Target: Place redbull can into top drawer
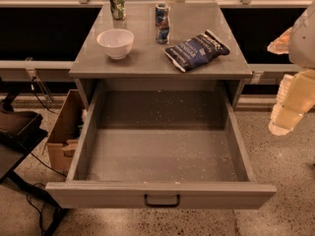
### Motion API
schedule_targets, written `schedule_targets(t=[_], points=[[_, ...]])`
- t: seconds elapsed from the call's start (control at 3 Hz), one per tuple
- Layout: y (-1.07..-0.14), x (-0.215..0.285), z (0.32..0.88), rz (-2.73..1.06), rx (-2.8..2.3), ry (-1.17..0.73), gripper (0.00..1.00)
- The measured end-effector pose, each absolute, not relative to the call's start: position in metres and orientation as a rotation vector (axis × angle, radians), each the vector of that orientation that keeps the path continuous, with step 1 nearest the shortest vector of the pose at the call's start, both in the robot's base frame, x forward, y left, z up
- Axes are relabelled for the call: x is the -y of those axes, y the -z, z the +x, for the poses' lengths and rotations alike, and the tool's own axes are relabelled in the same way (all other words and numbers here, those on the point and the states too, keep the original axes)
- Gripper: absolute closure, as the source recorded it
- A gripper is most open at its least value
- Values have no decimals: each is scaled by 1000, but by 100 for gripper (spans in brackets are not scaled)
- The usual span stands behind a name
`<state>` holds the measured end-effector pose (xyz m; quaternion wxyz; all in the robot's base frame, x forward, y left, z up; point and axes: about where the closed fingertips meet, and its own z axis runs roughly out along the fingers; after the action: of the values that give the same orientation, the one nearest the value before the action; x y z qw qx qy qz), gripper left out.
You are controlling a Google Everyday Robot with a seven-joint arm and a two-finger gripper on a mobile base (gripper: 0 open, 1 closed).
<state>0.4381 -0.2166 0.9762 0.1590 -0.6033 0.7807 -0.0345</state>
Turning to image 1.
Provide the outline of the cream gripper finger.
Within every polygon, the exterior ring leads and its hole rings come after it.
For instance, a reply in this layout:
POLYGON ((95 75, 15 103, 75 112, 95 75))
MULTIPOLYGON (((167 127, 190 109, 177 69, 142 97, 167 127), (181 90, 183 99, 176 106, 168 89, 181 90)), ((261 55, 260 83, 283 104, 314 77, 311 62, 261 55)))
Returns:
POLYGON ((284 136, 315 105, 315 71, 308 69, 291 75, 284 75, 273 107, 269 131, 284 136))
POLYGON ((287 54, 289 49, 291 31, 292 28, 284 31, 279 37, 277 37, 268 45, 267 50, 277 55, 287 54))

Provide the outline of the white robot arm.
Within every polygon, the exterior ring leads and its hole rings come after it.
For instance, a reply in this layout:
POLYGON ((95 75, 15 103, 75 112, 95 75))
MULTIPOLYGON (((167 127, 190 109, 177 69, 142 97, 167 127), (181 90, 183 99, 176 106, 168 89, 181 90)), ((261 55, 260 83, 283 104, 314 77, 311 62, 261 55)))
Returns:
POLYGON ((294 76, 283 76, 272 110, 269 130, 284 136, 315 105, 315 2, 267 50, 287 54, 289 61, 301 68, 294 76))

